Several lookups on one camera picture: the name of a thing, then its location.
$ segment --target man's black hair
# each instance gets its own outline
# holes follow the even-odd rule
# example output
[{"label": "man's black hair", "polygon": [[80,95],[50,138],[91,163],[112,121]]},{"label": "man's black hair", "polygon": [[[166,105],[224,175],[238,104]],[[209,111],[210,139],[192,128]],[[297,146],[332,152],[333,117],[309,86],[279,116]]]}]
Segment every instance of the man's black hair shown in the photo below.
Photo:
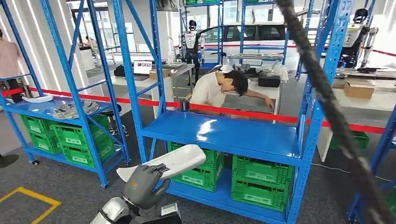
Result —
[{"label": "man's black hair", "polygon": [[232,70],[231,72],[225,73],[224,78],[231,78],[233,80],[233,87],[239,96],[243,96],[248,91],[248,78],[238,70]]}]

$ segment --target car window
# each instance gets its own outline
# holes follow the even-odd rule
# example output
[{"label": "car window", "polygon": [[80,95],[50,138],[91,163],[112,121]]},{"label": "car window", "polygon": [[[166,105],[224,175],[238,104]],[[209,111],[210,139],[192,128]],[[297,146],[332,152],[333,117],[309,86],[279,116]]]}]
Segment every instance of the car window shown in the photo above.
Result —
[{"label": "car window", "polygon": [[[235,31],[234,33],[238,34],[238,40],[236,40],[236,41],[239,41],[240,40],[239,39],[239,37],[240,37],[240,26],[237,26],[237,28],[238,29],[235,29],[237,31]],[[253,25],[253,26],[250,26],[250,25],[245,26],[245,33],[243,34],[243,40],[245,40],[245,41],[254,41],[255,39],[256,39],[256,26],[255,25]]]},{"label": "car window", "polygon": [[283,25],[260,25],[260,41],[281,41],[285,39],[285,26]]},{"label": "car window", "polygon": [[227,29],[226,42],[239,41],[239,30],[237,26],[229,26]]},{"label": "car window", "polygon": [[205,43],[217,43],[217,36],[218,36],[217,28],[210,29],[204,32],[204,34],[205,34]]}]

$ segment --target laptop screen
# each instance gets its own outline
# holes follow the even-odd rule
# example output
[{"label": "laptop screen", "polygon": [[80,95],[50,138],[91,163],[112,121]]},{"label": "laptop screen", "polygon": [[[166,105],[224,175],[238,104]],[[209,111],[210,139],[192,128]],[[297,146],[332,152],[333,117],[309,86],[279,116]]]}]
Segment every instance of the laptop screen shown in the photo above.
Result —
[{"label": "laptop screen", "polygon": [[151,61],[134,61],[134,73],[148,75],[152,66],[153,62]]}]

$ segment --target laptop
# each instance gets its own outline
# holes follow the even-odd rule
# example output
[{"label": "laptop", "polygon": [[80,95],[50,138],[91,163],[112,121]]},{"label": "laptop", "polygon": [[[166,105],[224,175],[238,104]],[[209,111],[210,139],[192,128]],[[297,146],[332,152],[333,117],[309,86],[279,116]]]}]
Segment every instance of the laptop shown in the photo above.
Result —
[{"label": "laptop", "polygon": [[134,80],[142,81],[149,78],[152,68],[152,61],[134,61]]}]

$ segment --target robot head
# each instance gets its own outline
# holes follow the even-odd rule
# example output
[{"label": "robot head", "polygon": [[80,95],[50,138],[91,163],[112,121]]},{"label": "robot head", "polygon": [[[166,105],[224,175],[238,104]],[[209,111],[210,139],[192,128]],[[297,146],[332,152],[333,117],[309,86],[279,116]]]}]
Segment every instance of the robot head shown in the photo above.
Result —
[{"label": "robot head", "polygon": [[197,22],[195,22],[194,20],[190,20],[190,21],[188,22],[188,29],[189,29],[190,31],[196,30],[196,29],[197,29]]},{"label": "robot head", "polygon": [[368,10],[365,8],[360,8],[356,10],[353,21],[354,23],[363,23],[367,17],[368,17]]}]

